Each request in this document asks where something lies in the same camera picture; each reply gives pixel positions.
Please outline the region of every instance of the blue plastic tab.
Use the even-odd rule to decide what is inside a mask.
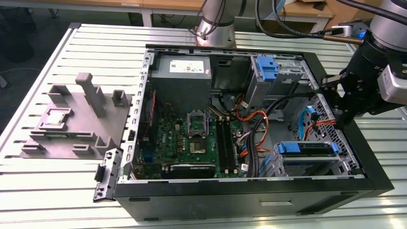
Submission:
[[[279,147],[279,153],[280,153],[280,154],[286,153],[286,149],[284,149],[284,147],[282,146],[282,144],[279,144],[278,147]]]
[[[300,153],[299,144],[296,142],[283,142],[282,143],[286,153]]]
[[[268,157],[264,159],[262,165],[260,165],[260,168],[259,168],[259,174],[263,172],[263,170],[266,169],[268,163],[271,161],[271,155],[268,154]]]
[[[335,142],[331,143],[331,147],[332,147],[334,153],[336,155],[339,153],[339,147]]]
[[[266,82],[272,82],[279,74],[279,65],[271,56],[258,56],[258,68]]]

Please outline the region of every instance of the blue cable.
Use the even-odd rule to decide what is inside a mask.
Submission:
[[[299,115],[299,138],[300,138],[300,140],[303,140],[303,138],[304,138],[303,122],[304,122],[304,115],[307,112],[310,112],[310,113],[316,112],[315,109],[312,108],[312,106],[307,106],[307,108],[302,111],[302,113]]]

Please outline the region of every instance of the table surface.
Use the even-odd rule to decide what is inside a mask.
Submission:
[[[395,190],[311,216],[135,222],[117,202],[92,202],[97,160],[21,159],[21,141],[45,111],[53,83],[69,90],[77,72],[91,72],[104,92],[132,91],[147,43],[193,45],[184,29],[83,24],[68,29],[16,114],[0,136],[0,228],[272,228],[343,229],[407,226],[407,124],[398,111],[366,115],[356,123],[375,151]],[[240,49],[314,52],[328,74],[338,74],[352,56],[347,45],[314,39],[279,40],[236,32]]]
[[[143,7],[152,9],[197,11],[204,0],[16,0],[20,2],[47,2],[57,4],[77,4],[95,6]],[[332,18],[335,13],[328,8],[316,10],[312,4],[296,1],[286,5],[287,16]]]

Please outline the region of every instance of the label sticker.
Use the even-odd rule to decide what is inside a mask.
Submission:
[[[248,107],[248,104],[247,104],[244,101],[242,101],[240,105],[242,105],[244,108]]]
[[[247,172],[248,171],[248,165],[247,164],[242,164],[240,170]]]
[[[140,4],[135,4],[135,3],[121,3],[123,6],[140,6]]]
[[[169,62],[171,73],[204,73],[203,61],[179,61]]]

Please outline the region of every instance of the red cable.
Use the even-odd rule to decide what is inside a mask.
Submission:
[[[155,107],[155,91],[153,91],[153,93],[152,93],[152,108],[151,108],[151,113],[149,113],[149,117],[148,117],[148,123],[147,123],[147,128],[145,128],[145,133],[144,133],[143,138],[144,138],[145,135],[147,135],[148,128],[149,128],[149,123],[151,123],[151,121],[152,121],[153,107]]]

